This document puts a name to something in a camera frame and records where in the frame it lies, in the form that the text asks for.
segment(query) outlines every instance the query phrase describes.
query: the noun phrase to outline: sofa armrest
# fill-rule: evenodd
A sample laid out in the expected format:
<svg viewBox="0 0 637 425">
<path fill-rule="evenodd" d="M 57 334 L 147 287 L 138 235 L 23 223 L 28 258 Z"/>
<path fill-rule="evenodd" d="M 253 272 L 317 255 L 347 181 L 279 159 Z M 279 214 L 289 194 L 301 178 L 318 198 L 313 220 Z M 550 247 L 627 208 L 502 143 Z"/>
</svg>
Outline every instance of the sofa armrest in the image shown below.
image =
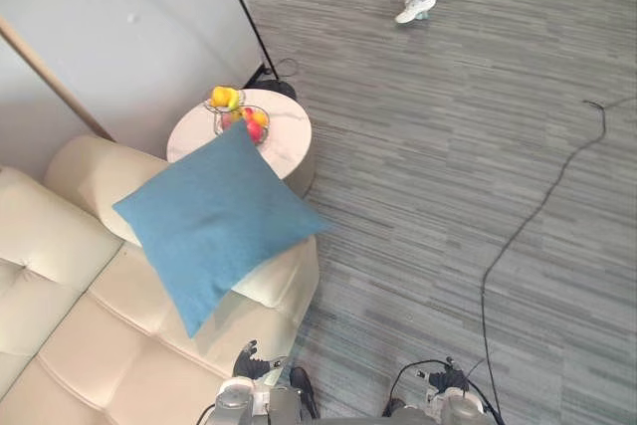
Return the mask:
<svg viewBox="0 0 637 425">
<path fill-rule="evenodd" d="M 135 191 L 168 162 L 95 136 L 79 136 L 55 155 L 44 184 L 96 216 L 113 233 L 139 246 L 113 203 Z"/>
</svg>

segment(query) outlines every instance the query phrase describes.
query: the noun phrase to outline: power cord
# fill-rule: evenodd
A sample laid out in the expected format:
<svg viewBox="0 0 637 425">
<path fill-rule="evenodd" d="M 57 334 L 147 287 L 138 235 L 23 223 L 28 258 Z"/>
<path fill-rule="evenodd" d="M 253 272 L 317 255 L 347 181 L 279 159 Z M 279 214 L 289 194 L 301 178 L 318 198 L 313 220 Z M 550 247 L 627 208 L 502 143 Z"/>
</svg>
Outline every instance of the power cord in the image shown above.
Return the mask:
<svg viewBox="0 0 637 425">
<path fill-rule="evenodd" d="M 213 408 L 215 408 L 215 404 L 211 403 L 210 405 L 208 405 L 206 408 L 204 408 L 203 412 L 201 412 L 201 415 L 199 415 L 199 420 L 197 420 L 195 425 L 201 425 L 203 417 L 206 416 L 206 413 L 208 413 L 210 410 L 212 410 Z"/>
<path fill-rule="evenodd" d="M 601 104 L 598 104 L 596 102 L 592 102 L 590 100 L 584 100 L 583 101 L 585 104 L 595 108 L 601 114 L 601 132 L 597 135 L 597 137 L 585 142 L 584 144 L 579 146 L 573 153 L 571 153 L 568 156 L 566 161 L 562 164 L 561 168 L 559 169 L 559 174 L 557 174 L 557 177 L 555 178 L 555 180 L 551 183 L 550 187 L 544 193 L 544 196 L 543 196 L 542 200 L 535 207 L 533 212 L 527 217 L 527 219 L 525 219 L 523 221 L 523 223 L 518 227 L 516 232 L 505 243 L 505 245 L 502 247 L 502 249 L 500 250 L 500 252 L 496 256 L 496 258 L 493 260 L 491 265 L 487 268 L 487 270 L 483 274 L 481 285 L 480 285 L 480 311 L 481 311 L 481 321 L 482 321 L 482 335 L 483 335 L 483 339 L 484 339 L 484 343 L 485 343 L 485 356 L 486 356 L 486 359 L 487 359 L 487 366 L 489 368 L 489 377 L 491 378 L 491 386 L 492 386 L 492 389 L 494 391 L 494 398 L 496 400 L 496 407 L 498 407 L 498 413 L 499 414 L 501 414 L 500 400 L 498 399 L 498 391 L 496 389 L 496 381 L 494 379 L 494 371 L 493 371 L 492 364 L 491 364 L 491 356 L 489 354 L 489 341 L 487 339 L 487 320 L 486 320 L 486 317 L 485 317 L 485 292 L 486 292 L 486 285 L 487 285 L 487 279 L 489 278 L 489 274 L 493 270 L 494 266 L 499 262 L 499 260 L 504 256 L 504 254 L 510 248 L 512 243 L 518 238 L 518 236 L 523 231 L 523 229 L 527 226 L 527 224 L 530 223 L 533 219 L 535 219 L 535 216 L 537 216 L 537 214 L 539 214 L 539 212 L 544 208 L 544 206 L 548 202 L 548 199 L 552 195 L 553 191 L 559 185 L 559 183 L 561 182 L 562 178 L 564 177 L 564 173 L 566 172 L 566 169 L 570 165 L 571 161 L 579 153 L 581 153 L 583 150 L 591 147 L 594 144 L 597 144 L 598 142 L 600 142 L 602 139 L 604 139 L 606 137 L 606 112 L 609 109 L 611 109 L 612 107 L 621 105 L 624 102 L 628 102 L 628 101 L 634 100 L 634 99 L 635 99 L 634 97 L 622 99 L 622 100 L 620 100 L 618 102 L 615 102 L 614 104 L 611 104 L 609 106 L 603 106 Z"/>
<path fill-rule="evenodd" d="M 276 67 L 280 67 L 281 64 L 285 63 L 285 62 L 291 62 L 292 65 L 294 66 L 294 69 L 292 70 L 292 72 L 290 74 L 279 74 L 279 77 L 281 77 L 282 79 L 286 79 L 289 77 L 293 77 L 294 75 L 296 75 L 299 72 L 299 62 L 297 62 L 296 59 L 293 59 L 292 57 L 285 57 L 284 59 L 280 59 L 278 62 L 275 63 Z M 264 69 L 264 75 L 271 75 L 272 74 L 272 69 L 266 68 Z"/>
<path fill-rule="evenodd" d="M 553 191 L 559 185 L 559 183 L 561 182 L 562 178 L 564 177 L 566 169 L 568 169 L 568 166 L 570 165 L 572 160 L 580 152 L 582 152 L 583 150 L 591 147 L 594 144 L 597 144 L 598 142 L 600 142 L 601 140 L 603 140 L 606 137 L 606 132 L 607 132 L 607 128 L 606 128 L 606 112 L 608 110 L 610 110 L 611 108 L 613 108 L 613 107 L 619 106 L 619 105 L 621 105 L 621 104 L 623 104 L 625 102 L 629 102 L 629 101 L 635 100 L 635 99 L 636 99 L 635 97 L 625 98 L 625 99 L 622 99 L 622 100 L 619 100 L 619 101 L 615 102 L 614 104 L 610 104 L 608 106 L 603 106 L 603 105 L 601 105 L 601 104 L 599 104 L 597 102 L 592 102 L 590 100 L 584 100 L 583 101 L 583 103 L 585 103 L 585 104 L 587 104 L 589 106 L 592 106 L 593 108 L 595 108 L 597 111 L 600 112 L 600 115 L 601 115 L 601 132 L 595 138 L 593 138 L 593 139 L 585 142 L 581 146 L 579 146 L 573 153 L 571 153 L 568 156 L 566 161 L 561 165 L 561 167 L 559 169 L 559 173 L 557 174 L 557 177 L 554 179 L 554 181 L 551 183 L 549 188 L 544 193 L 544 196 L 542 197 L 542 200 L 535 207 L 533 212 L 527 217 L 527 219 L 525 219 L 522 222 L 522 224 L 518 227 L 516 232 L 507 240 L 505 245 L 501 248 L 500 252 L 498 253 L 496 258 L 494 259 L 494 261 L 491 263 L 491 265 L 487 268 L 487 270 L 483 274 L 483 277 L 482 277 L 482 280 L 481 280 L 481 285 L 480 285 L 480 309 L 481 309 L 481 318 L 482 318 L 482 333 L 483 333 L 483 339 L 484 339 L 484 342 L 485 342 L 485 353 L 486 353 L 486 356 L 485 356 L 485 358 L 480 359 L 469 370 L 469 373 L 467 373 L 467 375 L 465 375 L 464 378 L 465 378 L 466 382 L 469 383 L 478 392 L 478 394 L 482 398 L 483 402 L 487 405 L 487 408 L 489 409 L 489 411 L 493 414 L 494 418 L 496 419 L 496 423 L 498 425 L 505 425 L 505 422 L 503 421 L 502 415 L 501 415 L 500 401 L 498 399 L 498 391 L 496 389 L 496 381 L 494 379 L 494 372 L 493 372 L 492 365 L 491 365 L 491 356 L 489 354 L 489 341 L 487 339 L 487 321 L 486 321 L 486 316 L 485 316 L 485 292 L 486 292 L 486 284 L 487 284 L 487 279 L 489 278 L 489 274 L 493 270 L 494 266 L 499 262 L 499 260 L 504 256 L 504 254 L 510 248 L 512 243 L 518 238 L 518 236 L 523 231 L 523 229 L 527 226 L 527 224 L 530 223 L 535 218 L 535 216 L 537 216 L 537 214 L 539 214 L 539 212 L 544 208 L 544 206 L 548 202 L 548 199 L 552 195 Z M 485 360 L 487 361 L 487 365 L 489 367 L 489 376 L 491 378 L 491 385 L 492 385 L 492 388 L 493 388 L 493 391 L 494 391 L 494 398 L 496 400 L 496 407 L 497 408 L 495 408 L 491 404 L 491 402 L 489 401 L 489 399 L 487 398 L 485 393 L 474 382 L 469 380 L 469 376 L 472 374 L 472 372 Z M 432 359 L 432 360 L 420 360 L 420 361 L 417 361 L 417 362 L 411 362 L 411 363 L 408 363 L 407 365 L 405 365 L 404 367 L 402 367 L 400 369 L 400 372 L 398 372 L 398 375 L 396 376 L 396 379 L 394 380 L 393 385 L 391 386 L 391 390 L 389 391 L 389 397 L 387 399 L 387 405 L 386 405 L 385 408 L 389 407 L 389 405 L 391 403 L 391 400 L 393 398 L 394 390 L 395 390 L 396 385 L 398 384 L 398 381 L 400 380 L 400 377 L 402 376 L 403 372 L 405 370 L 407 370 L 408 368 L 410 368 L 410 367 L 413 367 L 413 366 L 416 366 L 416 365 L 422 365 L 424 363 L 438 363 L 438 364 L 441 364 L 443 366 L 447 366 L 448 365 L 448 363 L 443 362 L 442 360 Z"/>
</svg>

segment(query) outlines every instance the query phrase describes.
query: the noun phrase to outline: red apple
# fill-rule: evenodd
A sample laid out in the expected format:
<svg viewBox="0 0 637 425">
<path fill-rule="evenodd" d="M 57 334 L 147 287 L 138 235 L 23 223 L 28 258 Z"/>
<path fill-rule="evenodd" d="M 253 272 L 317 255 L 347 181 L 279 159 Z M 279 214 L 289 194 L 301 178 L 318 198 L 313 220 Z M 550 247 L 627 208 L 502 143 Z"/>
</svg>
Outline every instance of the red apple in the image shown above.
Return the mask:
<svg viewBox="0 0 637 425">
<path fill-rule="evenodd" d="M 226 130 L 232 124 L 232 117 L 229 113 L 223 113 L 221 115 L 221 129 Z"/>
<path fill-rule="evenodd" d="M 251 109 L 249 106 L 245 107 L 241 110 L 241 114 L 243 115 L 243 119 L 245 121 L 248 121 L 250 119 L 252 119 L 252 115 L 255 111 L 253 109 Z"/>
<path fill-rule="evenodd" d="M 263 128 L 255 122 L 253 119 L 248 121 L 248 134 L 255 143 L 261 141 L 261 135 L 263 134 Z"/>
</svg>

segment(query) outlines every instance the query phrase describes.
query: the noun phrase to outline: white sneaker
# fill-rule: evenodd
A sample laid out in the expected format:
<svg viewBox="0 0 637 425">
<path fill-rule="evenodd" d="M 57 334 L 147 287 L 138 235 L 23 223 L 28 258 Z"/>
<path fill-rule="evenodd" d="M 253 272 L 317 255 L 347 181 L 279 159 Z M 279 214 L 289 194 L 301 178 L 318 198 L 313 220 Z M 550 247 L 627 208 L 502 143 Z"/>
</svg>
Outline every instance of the white sneaker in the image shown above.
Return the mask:
<svg viewBox="0 0 637 425">
<path fill-rule="evenodd" d="M 409 0 L 405 5 L 405 10 L 396 16 L 396 22 L 399 24 L 411 22 L 434 5 L 436 5 L 436 0 Z"/>
</svg>

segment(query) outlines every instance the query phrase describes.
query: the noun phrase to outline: yellow fruit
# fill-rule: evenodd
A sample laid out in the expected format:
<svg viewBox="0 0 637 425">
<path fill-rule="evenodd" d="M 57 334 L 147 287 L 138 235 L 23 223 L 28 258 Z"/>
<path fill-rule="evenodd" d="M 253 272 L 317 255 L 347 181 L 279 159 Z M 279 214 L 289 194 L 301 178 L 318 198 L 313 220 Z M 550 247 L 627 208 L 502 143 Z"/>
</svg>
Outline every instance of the yellow fruit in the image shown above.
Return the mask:
<svg viewBox="0 0 637 425">
<path fill-rule="evenodd" d="M 215 90 L 212 91 L 212 95 L 210 96 L 212 106 L 227 106 L 230 100 L 229 91 L 230 89 L 226 89 L 225 87 L 215 87 Z"/>
<path fill-rule="evenodd" d="M 229 90 L 229 98 L 228 98 L 228 102 L 226 103 L 226 105 L 228 106 L 229 109 L 235 109 L 237 106 L 239 106 L 239 92 L 237 92 L 234 89 L 227 89 Z"/>
<path fill-rule="evenodd" d="M 252 119 L 254 121 L 256 121 L 263 128 L 268 126 L 268 116 L 265 113 L 263 113 L 262 111 L 258 111 L 258 110 L 255 111 L 252 114 Z"/>
</svg>

